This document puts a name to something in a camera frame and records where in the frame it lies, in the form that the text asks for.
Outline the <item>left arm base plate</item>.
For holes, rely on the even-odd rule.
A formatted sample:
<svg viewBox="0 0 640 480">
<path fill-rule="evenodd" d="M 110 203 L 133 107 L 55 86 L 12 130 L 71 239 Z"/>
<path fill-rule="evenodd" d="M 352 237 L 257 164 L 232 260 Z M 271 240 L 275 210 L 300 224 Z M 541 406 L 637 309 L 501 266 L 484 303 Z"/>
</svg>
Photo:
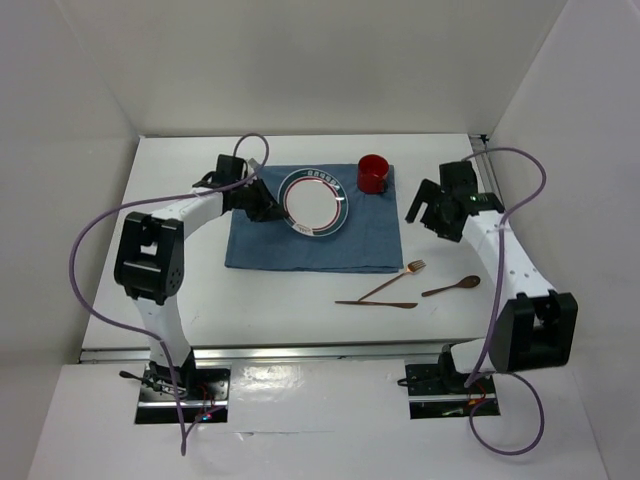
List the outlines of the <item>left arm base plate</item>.
<svg viewBox="0 0 640 480">
<path fill-rule="evenodd" d="M 140 390 L 135 414 L 137 425 L 178 423 L 173 388 L 170 383 L 154 380 L 148 367 L 142 374 L 121 370 L 119 376 L 139 383 Z M 228 367 L 205 368 L 197 371 L 195 385 L 190 389 L 178 388 L 186 425 L 194 421 L 202 424 L 228 421 L 230 377 L 231 369 Z"/>
</svg>

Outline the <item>copper knife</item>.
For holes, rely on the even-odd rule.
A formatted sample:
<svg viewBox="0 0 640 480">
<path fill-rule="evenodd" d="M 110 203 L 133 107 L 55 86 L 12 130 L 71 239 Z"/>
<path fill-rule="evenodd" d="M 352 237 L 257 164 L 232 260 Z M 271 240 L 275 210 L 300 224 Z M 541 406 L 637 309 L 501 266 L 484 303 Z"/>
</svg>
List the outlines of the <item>copper knife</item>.
<svg viewBox="0 0 640 480">
<path fill-rule="evenodd" d="M 338 300 L 334 301 L 337 305 L 350 306 L 380 306 L 392 307 L 399 309 L 414 309 L 418 306 L 417 302 L 378 302 L 378 301 L 354 301 L 354 300 Z"/>
</svg>

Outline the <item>white plate green red rim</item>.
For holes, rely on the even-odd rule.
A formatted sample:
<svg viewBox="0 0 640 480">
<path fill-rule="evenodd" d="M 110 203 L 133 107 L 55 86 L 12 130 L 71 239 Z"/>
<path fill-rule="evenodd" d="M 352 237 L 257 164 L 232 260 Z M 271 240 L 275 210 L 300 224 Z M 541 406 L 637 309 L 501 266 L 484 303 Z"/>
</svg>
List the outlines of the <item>white plate green red rim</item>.
<svg viewBox="0 0 640 480">
<path fill-rule="evenodd" d="M 336 176 L 318 168 L 288 174 L 280 183 L 277 199 L 288 215 L 288 226 L 307 237 L 337 233 L 349 213 L 345 188 Z"/>
</svg>

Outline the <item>blue cloth napkin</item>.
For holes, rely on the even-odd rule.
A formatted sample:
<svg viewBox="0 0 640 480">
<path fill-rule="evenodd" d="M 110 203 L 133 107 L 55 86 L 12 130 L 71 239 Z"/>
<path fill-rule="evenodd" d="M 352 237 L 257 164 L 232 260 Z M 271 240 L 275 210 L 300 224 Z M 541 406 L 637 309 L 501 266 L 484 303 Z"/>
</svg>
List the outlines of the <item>blue cloth napkin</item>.
<svg viewBox="0 0 640 480">
<path fill-rule="evenodd" d="M 262 171 L 269 191 L 276 194 L 286 178 L 298 170 L 318 170 L 343 187 L 348 212 L 340 228 L 326 236 L 306 236 L 286 221 L 256 223 L 234 211 L 224 265 L 227 268 L 322 273 L 393 273 L 403 266 L 395 172 L 388 189 L 365 194 L 357 186 L 355 164 L 276 165 Z"/>
</svg>

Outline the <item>red mug black handle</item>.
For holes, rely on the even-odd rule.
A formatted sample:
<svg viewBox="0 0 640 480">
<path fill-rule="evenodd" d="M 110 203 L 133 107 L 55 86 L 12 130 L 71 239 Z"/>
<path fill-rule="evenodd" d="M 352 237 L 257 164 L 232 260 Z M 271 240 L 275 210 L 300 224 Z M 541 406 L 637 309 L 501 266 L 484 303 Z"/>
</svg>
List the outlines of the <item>red mug black handle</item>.
<svg viewBox="0 0 640 480">
<path fill-rule="evenodd" d="M 387 160 L 377 154 L 362 157 L 357 166 L 357 186 L 368 195 L 384 194 L 388 190 L 388 174 L 390 165 Z"/>
</svg>

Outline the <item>copper fork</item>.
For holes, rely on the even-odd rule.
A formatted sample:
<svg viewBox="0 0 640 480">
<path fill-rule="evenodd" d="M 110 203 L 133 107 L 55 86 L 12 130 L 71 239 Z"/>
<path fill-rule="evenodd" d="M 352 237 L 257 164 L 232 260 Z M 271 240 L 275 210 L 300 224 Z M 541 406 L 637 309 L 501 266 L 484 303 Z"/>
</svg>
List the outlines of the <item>copper fork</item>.
<svg viewBox="0 0 640 480">
<path fill-rule="evenodd" d="M 410 276 L 410 275 L 414 275 L 416 273 L 419 273 L 422 269 L 424 269 L 426 266 L 426 262 L 424 260 L 414 260 L 410 263 L 407 264 L 406 268 L 399 273 L 398 275 L 396 275 L 394 278 L 386 281 L 385 283 L 379 285 L 378 287 L 374 288 L 373 290 L 371 290 L 370 292 L 364 294 L 362 297 L 360 297 L 358 299 L 358 302 L 364 301 L 365 299 L 371 297 L 372 295 L 380 292 L 381 290 L 384 290 L 385 288 L 391 286 L 392 284 L 394 284 L 395 282 L 397 282 L 398 280 L 406 277 L 406 276 Z"/>
</svg>

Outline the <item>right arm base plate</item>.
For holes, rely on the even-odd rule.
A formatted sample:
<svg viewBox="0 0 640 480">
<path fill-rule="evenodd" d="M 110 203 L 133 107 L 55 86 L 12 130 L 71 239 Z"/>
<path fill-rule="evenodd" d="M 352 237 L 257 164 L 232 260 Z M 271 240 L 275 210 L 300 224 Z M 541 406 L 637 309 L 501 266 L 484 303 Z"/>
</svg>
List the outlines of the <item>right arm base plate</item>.
<svg viewBox="0 0 640 480">
<path fill-rule="evenodd" d="M 445 380 L 436 364 L 407 364 L 405 376 L 396 381 L 408 395 L 412 420 L 500 416 L 496 387 L 491 377 L 464 387 L 464 379 Z"/>
</svg>

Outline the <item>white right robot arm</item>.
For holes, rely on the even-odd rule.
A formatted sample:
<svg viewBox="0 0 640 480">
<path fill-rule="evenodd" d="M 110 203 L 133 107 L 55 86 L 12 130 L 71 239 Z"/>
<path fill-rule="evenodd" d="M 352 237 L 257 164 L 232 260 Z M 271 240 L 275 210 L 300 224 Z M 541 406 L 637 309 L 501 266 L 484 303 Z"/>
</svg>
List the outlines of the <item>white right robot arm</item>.
<svg viewBox="0 0 640 480">
<path fill-rule="evenodd" d="M 406 220 L 420 221 L 438 237 L 469 243 L 495 287 L 484 337 L 445 346 L 436 379 L 448 392 L 480 376 L 561 367 L 567 364 L 578 304 L 538 271 L 509 224 L 498 197 L 482 193 L 470 161 L 440 165 L 440 180 L 425 179 Z"/>
</svg>

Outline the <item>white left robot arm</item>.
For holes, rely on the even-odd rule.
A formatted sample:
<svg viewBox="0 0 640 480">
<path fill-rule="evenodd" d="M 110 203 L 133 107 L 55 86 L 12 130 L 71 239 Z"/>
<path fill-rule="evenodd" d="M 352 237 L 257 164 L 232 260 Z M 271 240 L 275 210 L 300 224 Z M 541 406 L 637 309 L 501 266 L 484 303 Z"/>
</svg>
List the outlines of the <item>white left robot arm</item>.
<svg viewBox="0 0 640 480">
<path fill-rule="evenodd" d="M 216 168 L 189 193 L 151 213 L 131 212 L 125 217 L 114 278 L 132 299 L 149 338 L 152 379 L 161 381 L 176 399 L 193 394 L 198 378 L 177 302 L 185 278 L 186 240 L 234 210 L 252 222 L 285 219 L 284 208 L 258 177 L 261 167 L 254 159 L 221 154 Z"/>
</svg>

